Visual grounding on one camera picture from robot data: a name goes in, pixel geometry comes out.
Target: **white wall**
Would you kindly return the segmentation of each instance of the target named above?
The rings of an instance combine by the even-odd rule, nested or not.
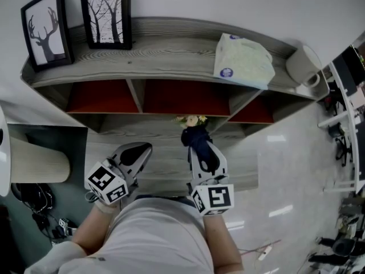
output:
[[[0,99],[17,122],[75,124],[19,79],[27,57],[20,8],[0,0]],[[80,0],[66,0],[70,27],[82,24]],[[365,0],[132,0],[132,16],[205,19],[251,29],[292,45],[308,44],[324,65],[365,30]]]

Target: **black picture frame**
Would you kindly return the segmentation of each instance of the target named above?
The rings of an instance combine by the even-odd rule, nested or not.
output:
[[[56,11],[57,11],[56,18],[58,20],[58,27],[59,27],[63,50],[64,50],[64,58],[57,59],[57,60],[42,64],[42,65],[37,64],[35,57],[34,57],[34,52],[33,52],[33,48],[31,45],[31,41],[30,41],[31,39],[30,39],[30,35],[29,35],[28,22],[26,19],[26,11],[27,11],[27,9],[29,9],[30,7],[36,5],[37,3],[41,2],[41,1],[43,1],[43,0],[33,0],[33,1],[29,2],[26,6],[21,8],[24,38],[25,38],[25,41],[27,44],[27,49],[29,52],[29,59],[30,59],[30,62],[32,64],[32,67],[35,72],[42,71],[42,70],[49,69],[49,68],[58,67],[58,66],[69,65],[69,64],[72,64],[75,60],[74,54],[72,52],[70,35],[68,33],[67,20],[66,20],[66,9],[65,9],[64,0],[56,0]]]
[[[91,49],[120,49],[132,48],[131,0],[121,0],[121,25],[123,29],[123,43],[94,42],[91,28],[91,17],[88,11],[88,0],[81,0],[82,15],[86,32],[86,40]]]

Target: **tree artwork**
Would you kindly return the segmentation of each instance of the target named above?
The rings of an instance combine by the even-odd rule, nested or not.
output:
[[[87,0],[94,43],[123,43],[121,0]]]
[[[44,26],[43,28],[46,33],[46,36],[44,38],[41,37],[39,31],[37,31],[38,35],[34,34],[34,30],[35,30],[35,26],[33,25],[33,16],[34,15],[32,15],[28,21],[28,32],[29,32],[29,37],[31,39],[35,39],[36,40],[35,43],[43,49],[44,56],[46,57],[47,62],[52,62],[55,60],[63,59],[66,56],[64,53],[63,54],[54,54],[51,50],[50,36],[53,35],[57,31],[59,23],[57,20],[56,12],[51,7],[48,7],[48,14],[49,14],[51,22],[52,22],[52,30],[50,32],[48,32],[48,30]]]

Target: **picture frame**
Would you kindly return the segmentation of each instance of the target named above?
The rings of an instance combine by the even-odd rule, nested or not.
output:
[[[74,62],[64,0],[33,0],[21,8],[21,14],[35,72]]]
[[[132,48],[131,0],[81,0],[91,49]]]

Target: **white floor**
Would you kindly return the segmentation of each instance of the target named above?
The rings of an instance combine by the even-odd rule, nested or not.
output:
[[[324,193],[323,187],[344,179],[349,167],[335,160],[335,142],[317,127],[322,119],[323,108],[312,104],[240,144],[258,149],[259,186],[237,193],[224,218],[237,227],[230,232],[241,249],[280,240],[263,261],[256,261],[256,253],[243,255],[246,273],[307,273],[310,264],[303,264],[318,250],[315,238],[336,235],[344,194]]]

